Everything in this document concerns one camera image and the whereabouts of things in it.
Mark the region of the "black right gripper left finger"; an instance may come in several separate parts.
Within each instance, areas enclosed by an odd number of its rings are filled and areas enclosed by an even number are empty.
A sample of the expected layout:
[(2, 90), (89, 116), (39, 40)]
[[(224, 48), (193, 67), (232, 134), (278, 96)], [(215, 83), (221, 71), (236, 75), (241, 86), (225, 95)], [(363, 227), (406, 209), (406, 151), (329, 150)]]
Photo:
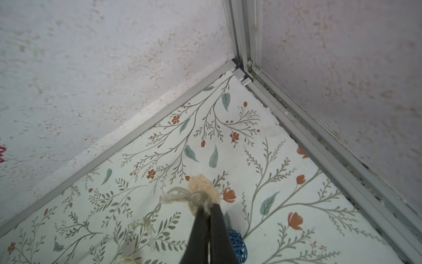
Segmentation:
[(187, 248), (179, 264), (207, 264), (209, 244), (209, 216), (198, 209)]

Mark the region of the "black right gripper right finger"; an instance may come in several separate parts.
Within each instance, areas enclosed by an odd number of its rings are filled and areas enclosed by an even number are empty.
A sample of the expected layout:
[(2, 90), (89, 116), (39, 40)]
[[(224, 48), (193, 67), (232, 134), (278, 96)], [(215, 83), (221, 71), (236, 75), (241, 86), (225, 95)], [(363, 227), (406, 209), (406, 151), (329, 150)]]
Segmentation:
[(224, 216), (219, 204), (213, 204), (210, 215), (210, 256), (211, 264), (238, 264)]

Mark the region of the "string lights with rattan balls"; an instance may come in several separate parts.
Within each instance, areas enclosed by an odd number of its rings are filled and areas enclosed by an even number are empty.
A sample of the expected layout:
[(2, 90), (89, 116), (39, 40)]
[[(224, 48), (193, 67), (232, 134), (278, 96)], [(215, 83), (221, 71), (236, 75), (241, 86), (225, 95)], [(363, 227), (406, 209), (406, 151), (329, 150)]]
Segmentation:
[[(200, 174), (190, 178), (187, 188), (174, 187), (161, 195), (155, 209), (149, 212), (141, 221), (130, 224), (129, 228), (133, 230), (137, 227), (146, 228), (149, 245), (152, 245), (155, 242), (153, 237), (152, 217), (160, 211), (163, 204), (172, 204), (175, 202), (186, 203), (194, 217), (196, 216), (198, 209), (204, 209), (205, 213), (210, 218), (211, 207), (214, 203), (220, 205), (221, 199), (220, 193), (213, 183)], [(239, 264), (243, 264), (246, 262), (248, 255), (245, 242), (239, 232), (229, 228), (225, 217), (224, 222), (238, 262)], [(210, 242), (208, 244), (208, 264), (211, 264)]]

